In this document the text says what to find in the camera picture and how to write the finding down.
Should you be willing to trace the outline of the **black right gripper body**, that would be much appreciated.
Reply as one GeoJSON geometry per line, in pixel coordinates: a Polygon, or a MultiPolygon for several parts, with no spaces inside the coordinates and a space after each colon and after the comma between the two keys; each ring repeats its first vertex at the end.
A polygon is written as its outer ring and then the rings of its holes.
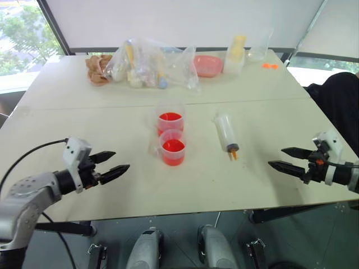
{"type": "Polygon", "coordinates": [[[311,181],[321,183],[325,180],[328,170],[327,156],[320,151],[313,151],[309,154],[308,171],[302,176],[302,181],[309,184],[311,181]]]}

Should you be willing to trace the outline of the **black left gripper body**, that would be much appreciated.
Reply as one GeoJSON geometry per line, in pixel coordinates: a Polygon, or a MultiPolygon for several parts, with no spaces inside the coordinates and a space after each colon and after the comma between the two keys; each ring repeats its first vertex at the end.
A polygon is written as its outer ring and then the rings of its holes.
{"type": "Polygon", "coordinates": [[[99,161],[100,155],[91,155],[84,158],[79,164],[78,172],[84,189],[89,189],[99,184],[102,175],[95,171],[96,164],[99,161]]]}

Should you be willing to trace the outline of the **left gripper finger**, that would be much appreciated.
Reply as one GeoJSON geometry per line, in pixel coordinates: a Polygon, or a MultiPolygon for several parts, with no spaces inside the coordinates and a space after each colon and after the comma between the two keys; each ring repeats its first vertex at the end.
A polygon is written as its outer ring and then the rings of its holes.
{"type": "Polygon", "coordinates": [[[114,152],[114,151],[102,151],[102,152],[90,155],[90,160],[94,164],[100,164],[100,163],[107,161],[115,154],[116,154],[116,152],[114,152]]]}
{"type": "Polygon", "coordinates": [[[101,174],[98,182],[101,185],[105,185],[117,178],[119,178],[121,175],[123,175],[128,169],[130,168],[129,164],[123,164],[116,166],[114,168],[111,168],[108,172],[101,174]]]}

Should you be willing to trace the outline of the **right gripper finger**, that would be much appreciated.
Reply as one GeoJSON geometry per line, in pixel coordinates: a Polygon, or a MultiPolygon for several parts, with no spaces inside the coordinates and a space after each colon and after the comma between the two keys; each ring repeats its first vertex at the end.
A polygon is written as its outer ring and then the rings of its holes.
{"type": "Polygon", "coordinates": [[[285,161],[269,161],[268,164],[275,170],[299,178],[303,181],[305,169],[285,161]]]}
{"type": "Polygon", "coordinates": [[[299,147],[287,147],[281,149],[281,151],[293,158],[308,160],[309,156],[311,155],[312,151],[307,149],[302,149],[299,147]]]}

